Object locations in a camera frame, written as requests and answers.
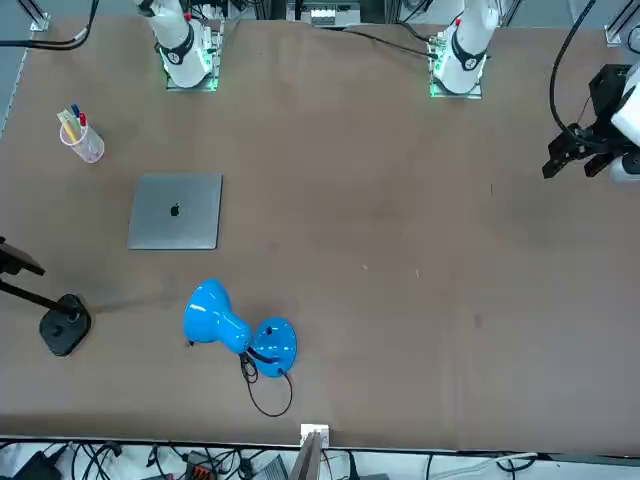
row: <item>blue desk lamp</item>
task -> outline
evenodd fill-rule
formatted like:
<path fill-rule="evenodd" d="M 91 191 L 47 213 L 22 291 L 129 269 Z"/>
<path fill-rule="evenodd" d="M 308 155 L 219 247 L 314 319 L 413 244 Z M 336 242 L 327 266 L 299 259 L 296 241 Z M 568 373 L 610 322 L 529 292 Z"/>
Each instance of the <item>blue desk lamp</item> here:
<path fill-rule="evenodd" d="M 222 284 L 210 278 L 191 294 L 184 311 L 184 334 L 190 345 L 220 340 L 229 350 L 240 355 L 242 375 L 249 387 L 249 395 L 262 413 L 278 417 L 289 409 L 291 399 L 282 413 L 266 413 L 258 407 L 251 393 L 251 384 L 257 381 L 258 371 L 267 377 L 284 376 L 291 387 L 287 372 L 296 359 L 296 332 L 285 318 L 265 319 L 252 336 L 251 327 L 232 312 L 231 301 Z M 253 373 L 247 371 L 247 365 L 253 367 Z"/>

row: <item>laptop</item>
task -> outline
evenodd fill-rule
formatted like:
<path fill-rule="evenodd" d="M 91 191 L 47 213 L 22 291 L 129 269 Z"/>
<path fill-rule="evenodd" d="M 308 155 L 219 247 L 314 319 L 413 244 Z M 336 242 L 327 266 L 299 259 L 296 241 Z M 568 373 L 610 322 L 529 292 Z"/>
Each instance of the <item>laptop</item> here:
<path fill-rule="evenodd" d="M 143 175 L 133 198 L 127 247 L 211 250 L 218 243 L 222 174 Z"/>

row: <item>table surface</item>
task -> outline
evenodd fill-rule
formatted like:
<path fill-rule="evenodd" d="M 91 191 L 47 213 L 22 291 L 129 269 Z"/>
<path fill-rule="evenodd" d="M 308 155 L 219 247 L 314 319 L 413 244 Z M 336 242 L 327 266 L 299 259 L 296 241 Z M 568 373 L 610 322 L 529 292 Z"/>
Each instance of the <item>table surface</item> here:
<path fill-rule="evenodd" d="M 286 22 L 230 32 L 215 94 L 164 91 L 142 18 L 30 52 L 0 143 L 0 233 L 47 274 L 8 280 L 79 293 L 95 323 L 56 358 L 43 311 L 0 296 L 0 431 L 295 444 L 327 423 L 336 446 L 637 453 L 640 189 L 540 171 L 566 33 L 497 31 L 481 101 L 429 98 L 423 59 Z M 576 36 L 566 122 L 616 58 L 602 32 Z M 59 142 L 72 102 L 105 140 L 97 164 Z M 127 250 L 140 175 L 209 171 L 225 178 L 217 250 Z M 284 417 L 255 410 L 224 346 L 186 348 L 185 302 L 211 276 L 252 325 L 295 326 Z M 287 394 L 255 387 L 272 411 Z"/>

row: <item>clear cup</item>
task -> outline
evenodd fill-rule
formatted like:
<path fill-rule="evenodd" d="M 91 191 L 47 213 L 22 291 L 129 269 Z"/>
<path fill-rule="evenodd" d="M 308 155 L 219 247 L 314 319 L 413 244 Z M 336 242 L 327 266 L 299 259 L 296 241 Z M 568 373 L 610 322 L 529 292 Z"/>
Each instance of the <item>clear cup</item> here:
<path fill-rule="evenodd" d="M 88 123 L 84 127 L 81 127 L 80 139 L 77 142 L 71 140 L 66 129 L 61 126 L 60 141 L 66 146 L 71 147 L 71 149 L 80 155 L 82 160 L 87 163 L 97 162 L 104 154 L 104 140 L 100 138 L 100 135 L 98 135 Z"/>

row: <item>black tripod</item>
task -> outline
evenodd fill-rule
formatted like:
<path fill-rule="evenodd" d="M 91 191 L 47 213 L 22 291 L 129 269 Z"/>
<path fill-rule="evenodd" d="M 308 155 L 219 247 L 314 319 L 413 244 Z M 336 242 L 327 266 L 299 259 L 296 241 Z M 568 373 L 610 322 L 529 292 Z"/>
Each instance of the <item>black tripod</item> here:
<path fill-rule="evenodd" d="M 0 275 L 17 275 L 22 269 L 44 275 L 44 269 L 35 260 L 4 241 L 4 237 L 0 237 Z M 54 302 L 10 285 L 2 278 L 0 291 L 49 309 L 40 320 L 40 335 L 54 355 L 69 355 L 91 329 L 91 316 L 76 295 L 67 294 Z"/>

